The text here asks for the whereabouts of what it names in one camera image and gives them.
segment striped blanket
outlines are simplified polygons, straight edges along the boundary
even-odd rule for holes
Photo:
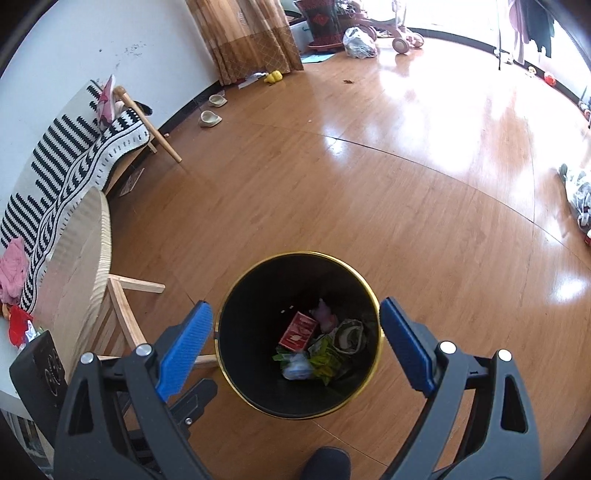
[[[100,87],[85,85],[55,118],[33,150],[0,222],[4,249],[24,239],[30,266],[21,307],[32,312],[37,290],[72,211],[91,187],[102,190],[125,153],[145,145],[148,130],[128,109],[105,131],[96,120]]]

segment red toy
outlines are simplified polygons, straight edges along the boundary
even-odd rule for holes
[[[544,81],[551,87],[556,86],[556,78],[549,72],[544,73]]]
[[[27,323],[28,320],[33,320],[33,317],[22,308],[16,305],[10,307],[8,339],[14,346],[21,346],[23,343],[27,343],[25,340],[25,332],[29,329]]]

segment plastic bag on floor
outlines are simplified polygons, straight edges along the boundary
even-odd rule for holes
[[[347,55],[356,59],[367,59],[378,54],[374,41],[359,27],[347,29],[343,35],[343,46]]]
[[[566,197],[577,224],[587,234],[586,243],[591,244],[591,171],[563,163],[558,173],[564,182]]]

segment brown curtain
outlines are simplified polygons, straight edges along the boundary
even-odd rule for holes
[[[303,70],[279,0],[186,0],[229,85],[255,72]]]

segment rubber duck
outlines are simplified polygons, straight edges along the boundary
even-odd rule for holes
[[[283,80],[283,75],[281,74],[281,72],[279,70],[275,70],[274,72],[271,72],[269,75],[267,75],[265,80],[263,80],[263,81],[265,83],[269,83],[269,84],[273,85],[274,83],[277,83],[280,80]]]

